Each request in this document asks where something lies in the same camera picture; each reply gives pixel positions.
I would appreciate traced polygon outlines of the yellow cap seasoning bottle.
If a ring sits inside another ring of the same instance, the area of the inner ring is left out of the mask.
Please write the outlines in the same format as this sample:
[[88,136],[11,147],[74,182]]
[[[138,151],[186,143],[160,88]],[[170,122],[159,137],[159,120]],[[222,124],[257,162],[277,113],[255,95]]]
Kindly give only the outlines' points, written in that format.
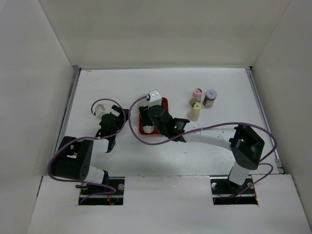
[[187,114],[187,117],[190,121],[197,121],[199,119],[201,110],[201,104],[199,102],[194,102]]

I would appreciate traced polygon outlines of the pink cap seasoning bottle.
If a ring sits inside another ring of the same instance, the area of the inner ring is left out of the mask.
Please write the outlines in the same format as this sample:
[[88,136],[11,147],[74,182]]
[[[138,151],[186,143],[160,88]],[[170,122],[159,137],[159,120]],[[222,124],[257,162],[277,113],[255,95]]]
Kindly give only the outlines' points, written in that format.
[[201,102],[201,95],[202,95],[201,89],[199,89],[199,88],[194,89],[192,96],[189,100],[189,104],[192,106],[195,102],[200,103]]

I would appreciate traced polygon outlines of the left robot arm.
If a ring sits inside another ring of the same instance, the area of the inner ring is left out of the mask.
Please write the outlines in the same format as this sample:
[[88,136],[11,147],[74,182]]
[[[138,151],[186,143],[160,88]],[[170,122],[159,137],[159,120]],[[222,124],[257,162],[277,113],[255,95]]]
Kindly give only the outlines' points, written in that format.
[[48,164],[48,175],[54,180],[68,180],[91,184],[98,194],[109,190],[109,175],[105,170],[92,165],[92,157],[109,153],[116,144],[116,135],[128,120],[128,109],[116,105],[112,109],[118,116],[108,113],[102,105],[96,107],[100,117],[100,129],[96,136],[85,139],[65,136],[59,149]]

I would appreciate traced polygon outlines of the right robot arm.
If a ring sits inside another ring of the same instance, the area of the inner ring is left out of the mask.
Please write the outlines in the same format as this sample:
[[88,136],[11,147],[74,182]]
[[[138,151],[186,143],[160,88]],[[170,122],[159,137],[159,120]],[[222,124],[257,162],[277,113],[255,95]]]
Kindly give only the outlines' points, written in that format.
[[218,146],[232,152],[235,163],[226,180],[232,193],[239,192],[249,173],[258,169],[265,145],[264,140],[248,125],[234,128],[223,126],[205,130],[203,126],[183,118],[173,118],[161,105],[139,107],[143,126],[157,128],[161,135],[175,142],[203,143]]

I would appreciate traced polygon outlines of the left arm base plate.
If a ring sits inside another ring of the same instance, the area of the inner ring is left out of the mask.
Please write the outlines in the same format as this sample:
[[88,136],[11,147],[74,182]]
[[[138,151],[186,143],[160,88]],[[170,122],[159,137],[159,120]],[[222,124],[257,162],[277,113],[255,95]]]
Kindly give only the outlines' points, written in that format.
[[125,191],[125,177],[111,177],[108,188],[82,184],[77,185],[80,189],[78,205],[80,206],[119,206],[123,205]]

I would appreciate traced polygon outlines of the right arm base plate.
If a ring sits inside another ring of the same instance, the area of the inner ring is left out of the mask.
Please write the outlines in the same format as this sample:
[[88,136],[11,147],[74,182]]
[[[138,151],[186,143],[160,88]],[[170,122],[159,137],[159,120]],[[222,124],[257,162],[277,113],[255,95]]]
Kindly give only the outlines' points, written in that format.
[[257,196],[251,177],[243,185],[232,183],[227,178],[212,178],[210,180],[214,205],[257,205]]

